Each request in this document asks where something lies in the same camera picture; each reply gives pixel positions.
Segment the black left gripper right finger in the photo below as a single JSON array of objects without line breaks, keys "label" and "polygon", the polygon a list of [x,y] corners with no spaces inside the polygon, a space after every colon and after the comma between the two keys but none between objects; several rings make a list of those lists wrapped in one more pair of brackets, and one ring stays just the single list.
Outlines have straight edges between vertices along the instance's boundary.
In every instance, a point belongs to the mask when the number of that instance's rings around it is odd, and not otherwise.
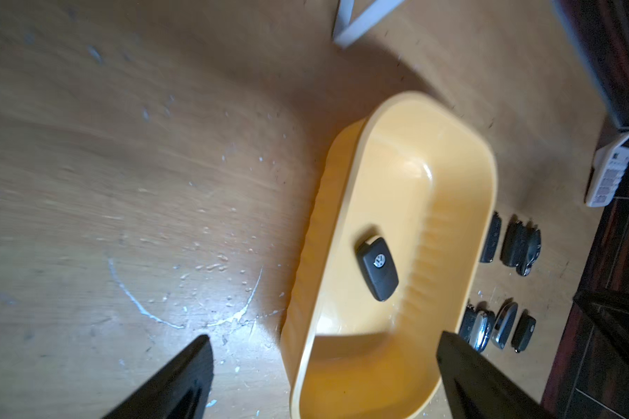
[{"label": "black left gripper right finger", "polygon": [[454,418],[552,417],[456,333],[441,334],[436,359]]}]

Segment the black silver Porsche key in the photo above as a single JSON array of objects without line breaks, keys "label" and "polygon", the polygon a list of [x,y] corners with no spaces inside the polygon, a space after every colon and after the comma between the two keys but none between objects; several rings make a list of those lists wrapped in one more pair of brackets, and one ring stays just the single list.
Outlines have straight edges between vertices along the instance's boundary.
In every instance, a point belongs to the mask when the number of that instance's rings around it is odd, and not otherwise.
[{"label": "black silver Porsche key", "polygon": [[516,272],[526,277],[530,274],[531,269],[539,258],[542,249],[541,230],[536,227],[526,228],[522,240],[521,255],[518,258]]}]

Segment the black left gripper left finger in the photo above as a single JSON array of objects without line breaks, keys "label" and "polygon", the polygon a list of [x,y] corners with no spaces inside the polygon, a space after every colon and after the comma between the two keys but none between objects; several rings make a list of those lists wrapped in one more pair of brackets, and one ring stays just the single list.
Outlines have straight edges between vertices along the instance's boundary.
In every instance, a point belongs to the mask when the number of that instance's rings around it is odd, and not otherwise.
[{"label": "black left gripper left finger", "polygon": [[213,350],[199,335],[107,418],[202,418],[213,381]]}]

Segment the black VW car key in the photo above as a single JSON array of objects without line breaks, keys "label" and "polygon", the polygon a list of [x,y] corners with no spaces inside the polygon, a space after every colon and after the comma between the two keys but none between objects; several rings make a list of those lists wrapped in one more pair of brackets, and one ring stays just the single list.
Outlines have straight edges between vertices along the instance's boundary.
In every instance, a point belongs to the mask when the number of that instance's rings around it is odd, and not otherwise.
[{"label": "black VW car key", "polygon": [[356,261],[375,300],[389,300],[398,288],[399,277],[390,248],[383,237],[369,237],[356,249]]}]

